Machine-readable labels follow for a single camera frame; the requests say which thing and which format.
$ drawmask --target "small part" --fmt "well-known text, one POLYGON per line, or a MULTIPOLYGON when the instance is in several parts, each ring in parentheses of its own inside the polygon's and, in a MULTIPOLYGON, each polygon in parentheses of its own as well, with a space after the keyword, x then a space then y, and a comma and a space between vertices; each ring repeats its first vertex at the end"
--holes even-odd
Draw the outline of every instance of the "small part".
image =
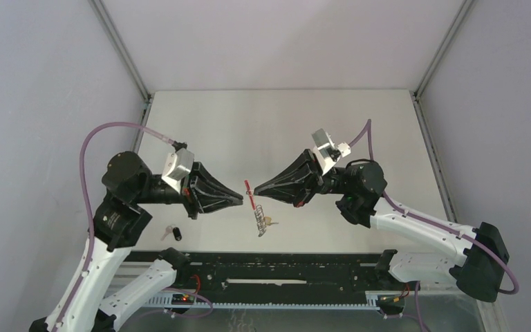
POLYGON ((192 299, 190 296, 186 294, 174 294, 172 295, 172 304, 179 305, 179 304, 194 304, 194 299, 192 299))
POLYGON ((175 225, 169 225, 168 227, 166 227, 166 233, 162 235, 160 241, 164 241, 168 235, 172 234, 174 232, 174 228, 176 228, 175 225))
POLYGON ((263 207, 261 205, 256 205, 253 197, 253 190, 249 186, 249 181, 245 180, 245 188, 247 188, 247 195, 251 201, 251 208, 253 209, 253 214, 255 215, 255 221, 257 222, 258 237, 262 237, 266 233, 266 228, 270 225, 277 223, 272 222, 272 218, 265 216, 263 214, 263 207))
POLYGON ((172 234, 174 234, 174 238, 176 241, 180 241, 182 239, 182 233, 180 232, 180 228, 175 227, 172 230, 172 234))

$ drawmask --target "white table surface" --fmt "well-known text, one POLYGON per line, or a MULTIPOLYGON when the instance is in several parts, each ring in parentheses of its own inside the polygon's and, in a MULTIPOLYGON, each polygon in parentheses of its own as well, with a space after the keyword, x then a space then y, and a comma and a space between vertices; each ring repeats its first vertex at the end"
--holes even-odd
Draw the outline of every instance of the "white table surface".
MULTIPOLYGON (((387 192, 395 200, 446 219, 416 113, 406 90, 160 91, 147 126, 188 143, 220 182, 244 195, 244 204, 187 218, 179 205, 142 205, 153 219, 136 250, 213 252, 382 252, 431 251, 396 234, 351 225, 335 207, 339 195, 317 195, 294 208, 257 197, 265 215, 279 222, 258 238, 243 180, 253 187, 286 168, 314 146, 311 133, 324 128, 335 143, 351 141, 372 119, 373 151, 382 166, 387 192), (182 241, 168 236, 177 225, 182 241)), ((160 173, 172 148, 145 135, 139 154, 160 173)), ((339 162, 368 156, 366 137, 339 162)))

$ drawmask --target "purple tube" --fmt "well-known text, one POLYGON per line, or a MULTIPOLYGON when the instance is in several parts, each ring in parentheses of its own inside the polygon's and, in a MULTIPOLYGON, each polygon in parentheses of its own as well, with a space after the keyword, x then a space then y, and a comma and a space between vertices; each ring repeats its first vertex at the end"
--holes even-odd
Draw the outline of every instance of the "purple tube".
MULTIPOLYGON (((384 316, 387 320, 392 320, 392 319, 395 319, 395 318, 411 318, 411 319, 419 322, 418 321, 418 317, 416 317, 415 315, 409 315, 407 313, 403 313, 401 316, 400 315, 386 315, 383 311, 380 310, 380 314, 382 316, 384 316)), ((423 325, 425 327, 425 331, 426 332, 432 332, 426 324, 423 323, 423 325)))
MULTIPOLYGON (((174 141, 161 133, 158 133, 155 130, 152 130, 150 128, 144 127, 140 124, 131 123, 131 122, 109 122, 105 124, 101 124, 100 126, 94 128, 86 138, 84 139, 84 142, 82 143, 82 147, 80 149, 80 157, 78 160, 79 168, 80 168, 80 185, 82 186, 82 196, 84 197, 84 204, 86 205, 86 215, 88 218, 88 251, 86 253, 86 259, 84 260, 84 265, 82 266, 82 271, 88 271, 89 266, 91 264, 91 258, 93 256, 93 250, 95 245, 95 224, 93 220, 93 210, 91 207, 91 200, 89 198, 89 193, 86 190, 86 174, 84 172, 84 155, 86 153, 86 147, 88 147, 89 142, 93 138, 93 136, 98 133, 99 131, 109 128, 109 127, 129 127, 129 128, 136 128, 139 130, 143 130, 146 133, 149 133, 150 135, 158 138, 159 140, 167 143, 172 144, 174 141)), ((60 314, 56 318, 56 322, 61 322, 64 318, 64 315, 66 314, 68 307, 72 303, 72 300, 74 299, 74 296, 76 296, 76 292, 78 291, 78 288, 80 287, 80 284, 82 283, 83 276, 79 275, 78 279, 76 279, 76 282, 74 283, 74 286, 72 287, 72 290, 70 291, 70 294, 68 294, 68 298, 64 302, 64 305, 62 306, 62 309, 60 310, 60 314)), ((58 328, 56 326, 53 327, 52 332, 56 332, 58 328)))
MULTIPOLYGON (((372 145, 371 145, 371 119, 367 120, 365 126, 363 127, 363 129, 361 130, 361 132, 359 132, 359 134, 357 135, 357 137, 355 137, 355 139, 353 139, 353 141, 351 141, 351 143, 349 143, 349 146, 350 147, 353 147, 353 145, 355 145, 355 143, 357 143, 361 137, 363 137, 363 135, 367 132, 367 146, 368 146, 368 150, 369 150, 369 159, 370 160, 373 160, 373 148, 372 148, 372 145)), ((401 207, 397 206, 390 198, 390 196, 387 194, 387 192, 384 191, 384 198, 386 199, 386 201, 388 202, 388 204, 395 210, 395 211, 398 211, 399 213, 401 214, 404 214, 404 209, 402 209, 401 207)), ((461 237, 462 239, 466 239, 468 240, 469 242, 471 242, 472 244, 474 244, 475 246, 478 246, 481 250, 483 250, 485 253, 487 253, 491 258, 493 258, 494 261, 496 261, 497 264, 499 264, 499 266, 501 266, 501 268, 504 270, 504 272, 508 275, 508 277, 510 278, 510 280, 512 281, 512 284, 514 285, 514 289, 512 290, 505 290, 505 289, 500 289, 498 290, 498 292, 502 293, 502 294, 508 294, 508 295, 513 295, 513 294, 516 294, 519 290, 520 290, 520 285, 518 283, 518 279, 516 278, 516 275, 514 275, 514 273, 512 272, 512 270, 510 270, 510 268, 506 265, 506 263, 504 263, 500 257, 498 257, 498 255, 496 255, 493 251, 491 251, 488 247, 484 246, 481 242, 467 236, 466 234, 463 234, 463 235, 460 235, 460 232, 457 231, 457 230, 454 230, 452 228, 449 228, 445 225, 442 225, 440 223, 437 223, 436 221, 433 221, 431 219, 428 219, 428 218, 425 218, 423 216, 419 216, 415 213, 408 213, 408 216, 410 216, 411 218, 414 218, 418 221, 422 221, 423 223, 428 223, 429 225, 432 225, 434 227, 437 227, 437 228, 440 228, 441 230, 444 230, 446 232, 449 232, 451 234, 454 234, 456 235, 457 237, 461 237)), ((420 328, 422 329, 422 331, 428 331, 430 332, 430 330, 428 329, 428 327, 426 327, 426 325, 424 324, 424 322, 422 321, 422 316, 420 315, 420 305, 418 303, 418 287, 420 286, 420 283, 416 283, 416 294, 414 295, 414 299, 415 299, 415 302, 416 302, 416 312, 418 314, 418 318, 412 316, 412 315, 403 315, 403 317, 410 317, 410 318, 413 318, 415 320, 418 321, 419 325, 420 325, 420 328)), ((392 315, 392 316, 387 316, 387 318, 397 318, 397 317, 400 317, 399 315, 392 315)))
MULTIPOLYGON (((353 144, 357 143, 357 141, 367 132, 367 143, 368 143, 368 148, 369 148, 369 159, 373 160, 373 148, 372 148, 372 145, 371 145, 371 119, 370 120, 367 120, 367 123, 365 124, 365 126, 363 127, 363 129, 361 130, 361 132, 359 133, 359 135, 357 135, 357 137, 352 141, 353 144)), ((404 209, 402 209, 401 207, 397 206, 391 199, 390 199, 390 196, 387 194, 387 192, 384 192, 384 198, 386 199, 386 201, 388 202, 388 204, 396 211, 398 211, 399 213, 402 213, 404 214, 404 209)), ((437 228, 440 228, 441 230, 444 230, 446 232, 449 232, 451 234, 454 234, 456 235, 457 237, 460 236, 460 232, 457 231, 457 230, 454 230, 452 228, 449 228, 445 225, 441 225, 440 223, 437 223, 435 221, 432 221, 431 219, 428 219, 428 218, 424 218, 423 216, 419 216, 417 214, 414 214, 414 213, 408 213, 408 216, 410 216, 411 218, 414 218, 418 221, 422 221, 423 223, 428 223, 429 225, 432 225, 434 227, 437 227, 437 228)), ((512 272, 512 270, 510 270, 510 268, 508 268, 508 266, 506 265, 506 263, 504 263, 500 257, 498 257, 493 251, 491 251, 488 247, 484 246, 481 242, 463 234, 461 236, 463 239, 466 239, 468 240, 469 242, 471 242, 472 244, 474 244, 475 246, 478 246, 481 250, 483 250, 485 253, 487 253, 494 261, 496 261, 497 264, 499 264, 501 266, 501 268, 505 271, 505 273, 508 275, 508 277, 510 278, 510 280, 512 281, 512 284, 514 285, 514 289, 512 290, 505 290, 505 289, 500 289, 498 290, 498 292, 502 293, 502 294, 508 294, 508 295, 512 295, 512 294, 516 294, 519 290, 520 290, 520 285, 518 283, 518 279, 516 278, 516 275, 514 275, 514 273, 512 272)))
POLYGON ((201 300, 203 300, 204 302, 206 302, 209 305, 209 310, 207 312, 205 312, 205 313, 201 313, 201 314, 198 314, 198 315, 183 315, 181 313, 175 313, 175 312, 170 311, 168 309, 151 310, 151 311, 147 311, 145 313, 142 313, 141 315, 138 315, 138 316, 135 316, 135 317, 131 318, 129 321, 125 322, 125 324, 123 326, 128 325, 128 324, 132 324, 132 323, 142 319, 145 316, 155 315, 156 313, 165 313, 165 314, 169 314, 169 315, 176 315, 176 316, 182 317, 182 318, 197 319, 197 318, 202 318, 202 317, 206 317, 206 316, 210 315, 212 313, 212 311, 214 310, 213 303, 210 302, 206 297, 204 297, 202 295, 199 295, 199 294, 196 294, 196 293, 191 293, 191 292, 188 292, 186 290, 177 289, 177 288, 166 288, 165 291, 188 294, 190 296, 194 296, 194 297, 196 297, 198 299, 201 299, 201 300))

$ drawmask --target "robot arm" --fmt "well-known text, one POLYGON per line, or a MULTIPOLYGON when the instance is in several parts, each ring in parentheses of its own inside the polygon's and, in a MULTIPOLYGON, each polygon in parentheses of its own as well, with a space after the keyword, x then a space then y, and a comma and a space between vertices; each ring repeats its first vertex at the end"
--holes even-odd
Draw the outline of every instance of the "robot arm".
POLYGON ((178 271, 188 263, 188 258, 174 248, 162 251, 145 273, 102 301, 96 324, 99 323, 101 329, 112 327, 119 331, 150 297, 170 287, 178 271))
POLYGON ((377 162, 359 159, 345 167, 335 167, 341 157, 350 154, 348 145, 335 146, 323 129, 316 131, 313 139, 316 142, 313 149, 304 150, 282 173, 256 187, 253 193, 296 208, 307 204, 315 194, 342 195, 336 206, 349 223, 396 232, 436 251, 411 254, 386 250, 376 270, 389 273, 400 282, 421 279, 456 282, 459 289, 473 298, 495 301, 504 271, 462 235, 477 240, 507 263, 509 255, 497 228, 488 223, 473 228, 438 220, 392 201, 384 193, 387 182, 377 162), (419 218, 430 219, 434 224, 419 218), (460 235, 447 230, 458 231, 460 235))
POLYGON ((151 215, 138 204, 182 204, 188 217, 196 219, 199 213, 243 203, 240 194, 218 182, 202 163, 194 161, 185 144, 175 142, 174 147, 177 151, 168 157, 162 174, 152 174, 131 151, 119 153, 109 161, 102 177, 107 193, 93 218, 95 243, 88 271, 82 271, 82 266, 88 257, 89 240, 59 304, 48 317, 33 322, 30 332, 112 331, 108 328, 113 325, 118 329, 149 297, 174 282, 175 268, 182 259, 178 252, 161 257, 154 263, 154 271, 139 276, 101 304, 116 270, 151 220, 151 215), (81 276, 82 282, 76 287, 81 276))

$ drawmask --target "metal spring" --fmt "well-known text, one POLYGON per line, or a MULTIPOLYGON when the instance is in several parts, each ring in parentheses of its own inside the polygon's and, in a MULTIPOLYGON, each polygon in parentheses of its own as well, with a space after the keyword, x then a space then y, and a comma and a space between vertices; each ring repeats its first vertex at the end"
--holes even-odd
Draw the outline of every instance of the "metal spring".
POLYGON ((255 221, 257 222, 258 237, 262 237, 266 233, 266 216, 263 214, 261 205, 255 205, 255 221))

